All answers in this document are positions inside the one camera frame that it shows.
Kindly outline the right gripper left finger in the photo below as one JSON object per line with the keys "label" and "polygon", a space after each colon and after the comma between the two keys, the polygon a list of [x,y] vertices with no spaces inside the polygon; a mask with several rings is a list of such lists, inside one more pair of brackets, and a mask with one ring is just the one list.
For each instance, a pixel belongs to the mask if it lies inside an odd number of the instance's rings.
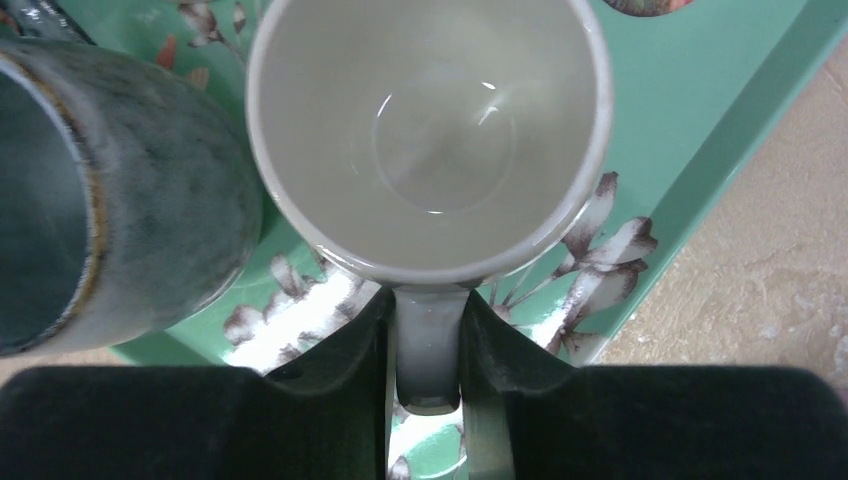
{"label": "right gripper left finger", "polygon": [[45,366],[1,390],[5,479],[381,479],[391,416],[381,289],[261,375],[232,366]]}

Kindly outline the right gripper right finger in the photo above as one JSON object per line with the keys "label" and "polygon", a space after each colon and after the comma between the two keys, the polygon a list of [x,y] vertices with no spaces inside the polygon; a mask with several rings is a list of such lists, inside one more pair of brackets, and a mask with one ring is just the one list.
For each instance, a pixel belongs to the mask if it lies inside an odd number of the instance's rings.
{"label": "right gripper right finger", "polygon": [[775,366],[574,367],[478,294],[460,387],[473,479],[843,479],[847,410]]}

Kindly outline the pink faceted mug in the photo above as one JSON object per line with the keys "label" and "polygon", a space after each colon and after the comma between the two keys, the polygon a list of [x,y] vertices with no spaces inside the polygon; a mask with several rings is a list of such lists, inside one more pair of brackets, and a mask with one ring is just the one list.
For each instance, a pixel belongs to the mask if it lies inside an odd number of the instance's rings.
{"label": "pink faceted mug", "polygon": [[657,17],[679,10],[693,0],[604,0],[616,11],[634,17]]}

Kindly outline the blue-grey round mug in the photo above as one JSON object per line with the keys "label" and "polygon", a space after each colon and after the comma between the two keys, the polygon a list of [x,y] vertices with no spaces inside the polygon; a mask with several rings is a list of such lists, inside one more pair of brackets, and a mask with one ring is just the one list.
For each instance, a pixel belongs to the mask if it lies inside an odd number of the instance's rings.
{"label": "blue-grey round mug", "polygon": [[160,66],[96,46],[1,43],[1,353],[164,330],[220,297],[262,224],[228,114]]}

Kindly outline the green floral tray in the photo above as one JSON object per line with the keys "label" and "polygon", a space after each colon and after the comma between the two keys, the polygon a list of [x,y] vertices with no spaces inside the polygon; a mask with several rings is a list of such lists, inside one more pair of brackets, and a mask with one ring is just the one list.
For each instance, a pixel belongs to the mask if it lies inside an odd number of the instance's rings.
{"label": "green floral tray", "polygon": [[[634,17],[592,1],[617,99],[611,153],[589,240],[479,289],[502,318],[578,366],[607,347],[755,147],[847,33],[847,1],[694,1]],[[270,1],[58,1],[102,47],[153,60],[206,87],[235,114],[244,66]],[[201,41],[216,26],[229,48]],[[247,270],[219,300],[113,351],[137,365],[224,362],[270,372],[361,310],[378,286],[317,256],[271,213]],[[395,407],[385,479],[469,479],[461,410]]]}

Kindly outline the pale speckled mug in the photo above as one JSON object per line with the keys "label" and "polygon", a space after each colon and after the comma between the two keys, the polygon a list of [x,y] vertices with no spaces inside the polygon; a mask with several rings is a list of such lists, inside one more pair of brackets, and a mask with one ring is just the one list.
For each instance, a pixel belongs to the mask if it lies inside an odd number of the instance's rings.
{"label": "pale speckled mug", "polygon": [[471,291],[549,251],[610,140],[607,43],[586,1],[275,1],[246,119],[268,193],[339,267],[393,290],[396,391],[460,403]]}

